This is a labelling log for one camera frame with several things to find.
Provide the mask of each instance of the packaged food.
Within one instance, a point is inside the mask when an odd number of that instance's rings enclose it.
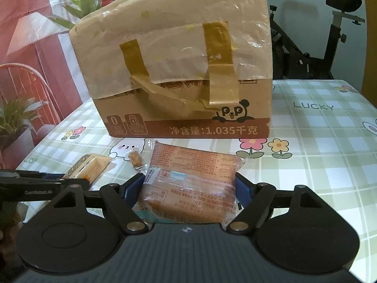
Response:
[[[87,179],[92,184],[110,163],[111,157],[86,154],[63,176],[63,179]]]
[[[229,224],[236,215],[236,155],[155,143],[134,211],[147,222]]]

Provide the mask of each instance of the table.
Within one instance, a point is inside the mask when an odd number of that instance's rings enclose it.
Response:
[[[292,190],[306,184],[358,232],[361,245],[351,271],[377,279],[377,109],[347,82],[286,80],[273,83],[273,116],[267,139],[159,139],[183,147],[251,157],[243,174],[255,182]],[[120,138],[107,134],[92,100],[61,122],[19,169],[65,173],[82,155],[109,155]],[[144,144],[140,138],[121,143]],[[150,156],[148,151],[142,156]],[[93,184],[123,183],[135,170],[115,157]],[[26,220],[40,202],[31,202]],[[101,215],[100,210],[91,210]]]

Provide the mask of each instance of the tablecloth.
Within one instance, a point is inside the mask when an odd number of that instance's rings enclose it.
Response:
[[[377,279],[377,110],[345,81],[284,80],[273,83],[271,133],[266,139],[159,139],[183,147],[251,157],[243,174],[255,182],[292,190],[306,184],[359,234],[351,271]],[[109,155],[119,146],[144,145],[142,138],[112,138],[92,100],[61,122],[19,169],[65,173],[82,155]],[[135,174],[115,157],[93,184],[123,183]],[[29,204],[29,219],[40,202]]]

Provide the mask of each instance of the plant pot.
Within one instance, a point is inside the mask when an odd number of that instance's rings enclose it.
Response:
[[[25,157],[34,149],[33,138],[30,129],[26,129],[12,144],[2,153],[6,169],[15,169]]]

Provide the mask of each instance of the barcode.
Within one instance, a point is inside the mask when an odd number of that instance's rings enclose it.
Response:
[[[153,184],[161,168],[150,167],[144,180],[144,184]]]

